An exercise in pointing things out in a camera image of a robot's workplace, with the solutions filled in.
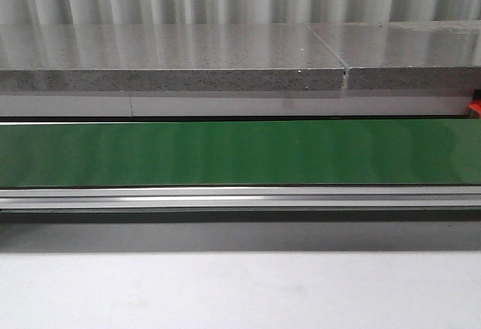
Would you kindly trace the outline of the green conveyor belt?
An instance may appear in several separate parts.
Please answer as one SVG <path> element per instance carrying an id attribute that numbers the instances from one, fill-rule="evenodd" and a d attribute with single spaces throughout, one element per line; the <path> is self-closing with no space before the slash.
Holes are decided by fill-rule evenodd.
<path id="1" fill-rule="evenodd" d="M 479 182 L 477 119 L 1 127 L 7 188 Z"/>

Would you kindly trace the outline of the grey stone slab right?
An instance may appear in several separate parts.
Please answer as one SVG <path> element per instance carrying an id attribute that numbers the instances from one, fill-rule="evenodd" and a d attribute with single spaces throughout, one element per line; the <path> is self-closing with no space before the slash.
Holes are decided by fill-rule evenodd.
<path id="1" fill-rule="evenodd" d="M 345 67 L 350 95 L 471 96 L 480 88 L 480 24 L 315 23 Z"/>

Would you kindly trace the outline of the grey stone slab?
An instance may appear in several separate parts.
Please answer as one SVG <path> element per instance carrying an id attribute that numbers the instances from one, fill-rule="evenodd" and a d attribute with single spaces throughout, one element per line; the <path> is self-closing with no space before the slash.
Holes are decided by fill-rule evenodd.
<path id="1" fill-rule="evenodd" d="M 471 96 L 480 88 L 480 24 L 315 23 L 345 67 L 350 95 Z"/>
<path id="2" fill-rule="evenodd" d="M 338 92 L 343 76 L 302 24 L 1 27 L 4 92 Z"/>

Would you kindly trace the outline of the grey stone slab left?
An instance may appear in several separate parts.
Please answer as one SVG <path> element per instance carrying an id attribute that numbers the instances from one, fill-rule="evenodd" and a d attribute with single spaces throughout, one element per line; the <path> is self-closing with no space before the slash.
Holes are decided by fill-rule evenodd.
<path id="1" fill-rule="evenodd" d="M 343 76 L 302 24 L 1 27 L 4 92 L 338 92 Z"/>

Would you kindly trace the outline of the red plastic tray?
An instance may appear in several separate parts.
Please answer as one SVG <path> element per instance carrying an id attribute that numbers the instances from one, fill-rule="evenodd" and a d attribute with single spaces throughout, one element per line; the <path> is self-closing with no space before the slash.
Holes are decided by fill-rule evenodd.
<path id="1" fill-rule="evenodd" d="M 468 107 L 471 119 L 481 119 L 481 100 L 473 100 Z"/>

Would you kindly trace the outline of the aluminium conveyor side rail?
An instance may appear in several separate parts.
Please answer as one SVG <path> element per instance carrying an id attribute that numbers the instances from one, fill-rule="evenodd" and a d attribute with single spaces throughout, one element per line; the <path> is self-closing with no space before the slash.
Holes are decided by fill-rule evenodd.
<path id="1" fill-rule="evenodd" d="M 475 186 L 163 186 L 1 191 L 4 223 L 478 221 Z"/>

